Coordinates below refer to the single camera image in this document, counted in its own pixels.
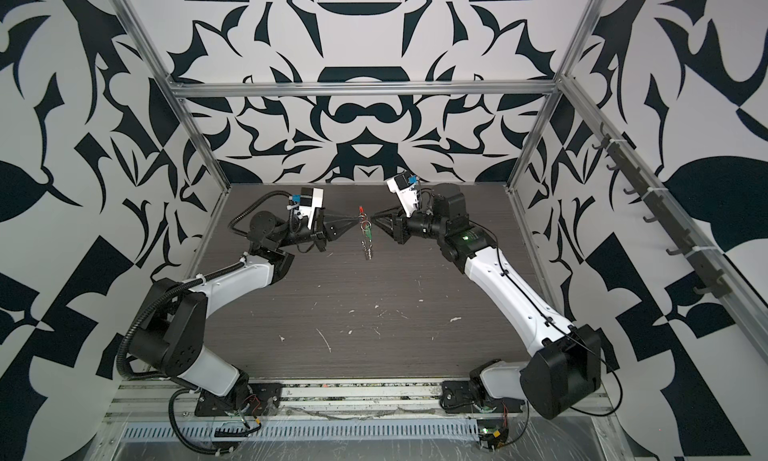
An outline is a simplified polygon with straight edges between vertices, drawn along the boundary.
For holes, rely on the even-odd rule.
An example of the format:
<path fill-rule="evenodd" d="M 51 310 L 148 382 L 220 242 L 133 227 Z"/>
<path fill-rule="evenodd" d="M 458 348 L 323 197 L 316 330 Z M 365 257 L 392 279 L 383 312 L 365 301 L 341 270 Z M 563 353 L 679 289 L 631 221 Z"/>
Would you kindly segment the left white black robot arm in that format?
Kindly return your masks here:
<path fill-rule="evenodd" d="M 221 308 L 281 281 L 293 254 L 287 247 L 309 243 L 324 250 L 358 227 L 357 216 L 315 209 L 310 217 L 283 220 L 256 213 L 243 236 L 248 251 L 225 268 L 184 282 L 156 282 L 127 329 L 116 354 L 116 368 L 126 380 L 167 378 L 200 392 L 226 413 L 242 411 L 252 394 L 249 377 L 204 344 L 206 322 Z"/>

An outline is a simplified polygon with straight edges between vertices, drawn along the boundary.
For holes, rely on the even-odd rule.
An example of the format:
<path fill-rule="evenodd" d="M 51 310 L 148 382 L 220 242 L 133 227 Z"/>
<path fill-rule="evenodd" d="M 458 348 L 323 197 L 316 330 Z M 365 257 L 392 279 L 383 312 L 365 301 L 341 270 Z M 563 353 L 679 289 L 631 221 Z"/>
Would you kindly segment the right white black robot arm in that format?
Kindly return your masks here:
<path fill-rule="evenodd" d="M 480 368 L 476 380 L 491 399 L 525 400 L 551 420 L 572 409 L 601 386 L 601 339 L 588 325 L 575 326 L 547 304 L 500 249 L 497 236 L 473 221 L 460 188 L 422 187 L 411 175 L 386 182 L 399 205 L 372 222 L 399 244 L 413 237 L 436 241 L 443 257 L 477 285 L 515 329 L 530 356 L 526 365 L 504 361 Z"/>

